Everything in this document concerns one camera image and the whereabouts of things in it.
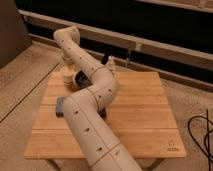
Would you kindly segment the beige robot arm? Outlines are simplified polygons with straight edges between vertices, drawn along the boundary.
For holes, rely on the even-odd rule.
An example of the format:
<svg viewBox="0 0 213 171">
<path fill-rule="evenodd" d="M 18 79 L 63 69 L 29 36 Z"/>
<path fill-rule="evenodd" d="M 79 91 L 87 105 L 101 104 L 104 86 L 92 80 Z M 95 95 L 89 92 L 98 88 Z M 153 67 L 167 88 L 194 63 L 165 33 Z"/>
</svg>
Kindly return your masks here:
<svg viewBox="0 0 213 171">
<path fill-rule="evenodd" d="M 142 171 L 114 132 L 99 115 L 117 93 L 116 76 L 83 50 L 76 27 L 58 29 L 53 34 L 66 62 L 75 63 L 91 85 L 67 96 L 64 118 L 93 171 Z"/>
</svg>

